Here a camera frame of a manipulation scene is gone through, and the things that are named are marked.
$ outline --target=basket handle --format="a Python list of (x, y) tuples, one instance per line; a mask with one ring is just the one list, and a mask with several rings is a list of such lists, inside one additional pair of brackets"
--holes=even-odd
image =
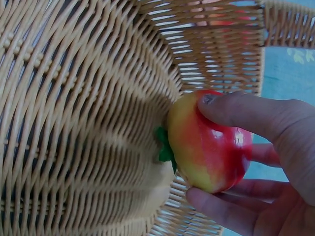
[(268, 32), (265, 46), (315, 49), (315, 9), (286, 1), (260, 3)]

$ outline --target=fingernail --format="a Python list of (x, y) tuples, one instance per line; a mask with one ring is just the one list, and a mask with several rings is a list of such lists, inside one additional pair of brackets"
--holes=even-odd
[(209, 105), (210, 103), (213, 102), (213, 100), (216, 98), (216, 95), (212, 95), (212, 94), (206, 94), (202, 97), (202, 102), (206, 105)]

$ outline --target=woven rattan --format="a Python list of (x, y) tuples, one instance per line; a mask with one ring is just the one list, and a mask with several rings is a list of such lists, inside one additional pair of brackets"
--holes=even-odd
[(184, 92), (260, 95), (265, 46), (314, 48), (314, 10), (244, 2), (0, 0), (0, 235), (220, 235), (153, 130)]

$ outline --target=green leaf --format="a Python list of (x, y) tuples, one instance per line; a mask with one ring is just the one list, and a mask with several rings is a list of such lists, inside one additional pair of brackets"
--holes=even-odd
[(161, 162), (171, 161), (173, 172), (175, 174), (177, 170), (177, 163), (175, 161), (173, 150), (168, 141), (167, 131), (160, 126), (157, 129), (155, 129), (155, 134), (157, 138), (163, 143), (163, 147), (159, 152), (158, 160)]

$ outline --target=apple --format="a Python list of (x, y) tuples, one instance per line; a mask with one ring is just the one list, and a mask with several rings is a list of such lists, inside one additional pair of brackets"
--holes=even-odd
[(183, 95), (170, 108), (167, 138), (180, 175), (189, 185), (209, 193), (227, 190), (245, 175), (252, 157), (252, 134), (205, 118), (197, 107), (204, 94)]

